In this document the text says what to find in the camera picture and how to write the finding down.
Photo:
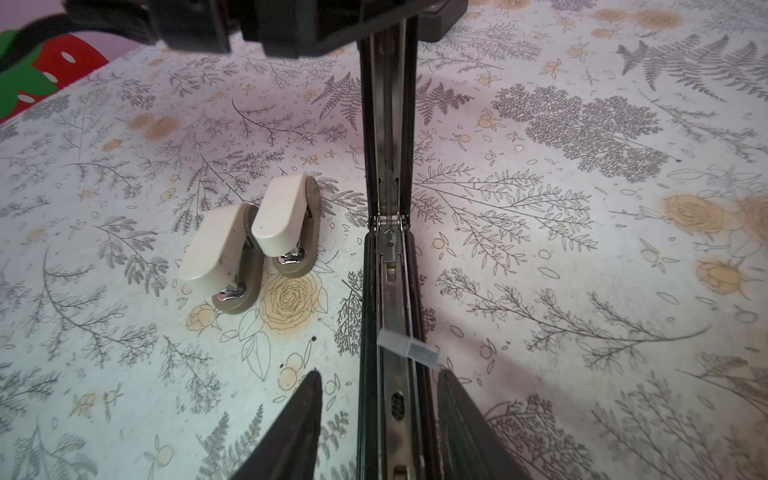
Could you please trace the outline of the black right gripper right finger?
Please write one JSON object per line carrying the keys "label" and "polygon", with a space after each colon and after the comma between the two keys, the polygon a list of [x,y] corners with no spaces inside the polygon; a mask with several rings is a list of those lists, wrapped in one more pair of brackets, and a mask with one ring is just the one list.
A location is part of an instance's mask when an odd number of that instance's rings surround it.
{"label": "black right gripper right finger", "polygon": [[448,369],[438,375],[437,405],[445,479],[530,479]]}

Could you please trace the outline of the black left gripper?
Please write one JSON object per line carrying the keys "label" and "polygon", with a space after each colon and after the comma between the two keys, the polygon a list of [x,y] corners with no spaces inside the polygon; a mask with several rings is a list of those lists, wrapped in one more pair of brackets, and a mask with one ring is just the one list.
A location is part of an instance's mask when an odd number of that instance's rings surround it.
{"label": "black left gripper", "polygon": [[230,36],[262,46],[269,57],[321,57],[399,27],[436,42],[468,10],[466,1],[150,1],[149,18],[169,47],[229,53]]}

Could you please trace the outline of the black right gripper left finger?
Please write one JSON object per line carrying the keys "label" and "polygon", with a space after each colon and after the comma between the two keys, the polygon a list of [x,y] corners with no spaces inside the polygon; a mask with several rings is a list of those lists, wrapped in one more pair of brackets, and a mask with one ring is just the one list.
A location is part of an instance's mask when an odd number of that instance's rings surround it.
{"label": "black right gripper left finger", "polygon": [[308,373],[235,480],[314,478],[322,417],[322,378]]}

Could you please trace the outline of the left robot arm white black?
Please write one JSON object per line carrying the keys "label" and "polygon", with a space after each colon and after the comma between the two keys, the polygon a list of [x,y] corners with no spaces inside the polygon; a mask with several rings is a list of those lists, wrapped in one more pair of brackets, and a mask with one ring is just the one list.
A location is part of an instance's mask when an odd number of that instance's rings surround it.
{"label": "left robot arm white black", "polygon": [[120,36],[143,45],[159,41],[193,53],[228,53],[238,32],[269,57],[324,56],[402,23],[437,42],[466,13],[465,1],[66,1],[61,14],[35,20],[1,56],[7,71],[48,40],[80,31]]}

